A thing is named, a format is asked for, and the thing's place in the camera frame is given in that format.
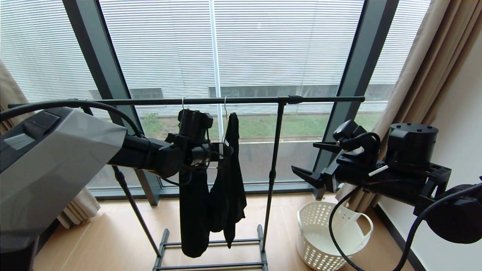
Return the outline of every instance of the brown curtain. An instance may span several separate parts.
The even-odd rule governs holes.
[[[28,101],[0,59],[0,110],[8,110],[10,103],[24,104]],[[6,133],[32,114],[24,114],[0,123],[0,134]],[[80,224],[90,217],[94,217],[99,208],[100,205],[95,197],[87,188],[84,188],[57,218],[64,227],[69,228],[73,224]]]
[[[383,139],[379,158],[385,155],[392,123],[431,124],[435,120],[439,105],[481,31],[481,10],[481,0],[430,3],[387,109],[373,130]],[[345,184],[336,197],[341,199],[353,189]],[[359,191],[350,198],[350,209],[364,212],[379,199],[378,195]]]

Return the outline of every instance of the bush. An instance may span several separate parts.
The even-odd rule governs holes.
[[[162,122],[158,119],[157,113],[146,114],[141,123],[146,135],[154,136],[162,131]]]

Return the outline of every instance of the vertical white pole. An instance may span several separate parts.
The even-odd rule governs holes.
[[[214,82],[216,86],[216,97],[221,97],[221,86],[219,83],[219,63],[217,60],[217,40],[216,40],[216,20],[214,17],[214,0],[209,0],[209,15],[211,20],[211,38],[213,41],[213,61],[214,61]],[[223,111],[221,104],[217,104],[217,123],[219,129],[219,142],[223,141]]]

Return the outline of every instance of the white wall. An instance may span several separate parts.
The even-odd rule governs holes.
[[[478,183],[482,175],[482,34],[439,109],[433,126],[439,129],[432,162],[452,168],[448,187]],[[415,219],[413,207],[384,198],[380,206],[406,238]],[[454,244],[434,234],[422,222],[412,250],[428,271],[482,270],[482,241]]]

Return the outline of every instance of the basket hole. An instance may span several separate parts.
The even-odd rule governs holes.
[[[370,223],[364,216],[360,216],[357,219],[357,224],[360,227],[360,230],[363,232],[363,235],[367,235],[370,232]]]

